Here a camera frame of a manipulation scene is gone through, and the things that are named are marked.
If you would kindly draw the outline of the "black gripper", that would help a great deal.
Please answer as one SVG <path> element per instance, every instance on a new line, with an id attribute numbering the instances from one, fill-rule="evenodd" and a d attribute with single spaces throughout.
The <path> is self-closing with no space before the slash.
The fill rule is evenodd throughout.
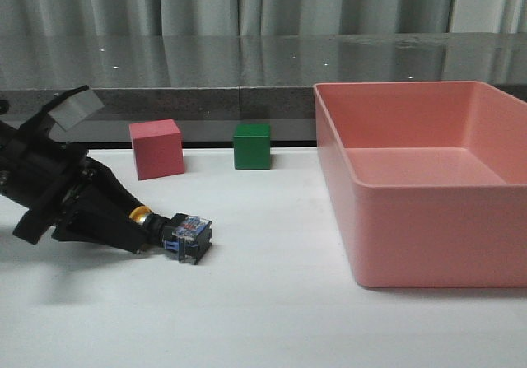
<path id="1" fill-rule="evenodd" d="M 55 226 L 52 237 L 137 253 L 149 234 L 130 214 L 143 203 L 109 167 L 86 156 L 84 146 L 51 139 L 52 125 L 27 122 L 13 128 L 1 123 L 1 195 L 27 208 L 13 235 L 37 244 L 61 218 L 63 199 L 80 170 L 80 204 Z"/>

